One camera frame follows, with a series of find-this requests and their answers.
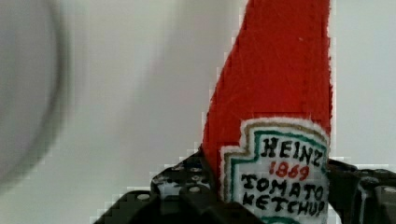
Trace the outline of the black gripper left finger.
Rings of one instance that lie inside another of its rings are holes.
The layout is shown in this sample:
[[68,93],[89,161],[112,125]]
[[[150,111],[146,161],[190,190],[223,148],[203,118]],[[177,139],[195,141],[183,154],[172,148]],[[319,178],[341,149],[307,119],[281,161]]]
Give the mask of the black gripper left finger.
[[154,176],[149,190],[122,195],[94,224],[263,224],[240,203],[216,193],[203,152]]

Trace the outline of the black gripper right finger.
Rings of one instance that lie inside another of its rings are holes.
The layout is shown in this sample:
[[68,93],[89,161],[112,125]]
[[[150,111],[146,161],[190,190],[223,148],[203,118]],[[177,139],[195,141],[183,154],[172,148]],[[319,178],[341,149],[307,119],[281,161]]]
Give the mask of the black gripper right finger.
[[396,224],[396,174],[329,160],[329,203],[342,224]]

